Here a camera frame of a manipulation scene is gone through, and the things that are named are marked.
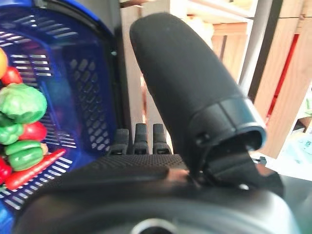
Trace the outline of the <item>right five-finger robot hand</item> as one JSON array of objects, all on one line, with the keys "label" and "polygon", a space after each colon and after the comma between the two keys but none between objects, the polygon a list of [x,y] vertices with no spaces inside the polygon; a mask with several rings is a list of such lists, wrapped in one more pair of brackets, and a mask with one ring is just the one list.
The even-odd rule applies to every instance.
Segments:
[{"label": "right five-finger robot hand", "polygon": [[104,156],[41,187],[15,234],[297,234],[277,173],[249,155],[265,124],[225,66],[179,18],[130,27],[175,155]]}]

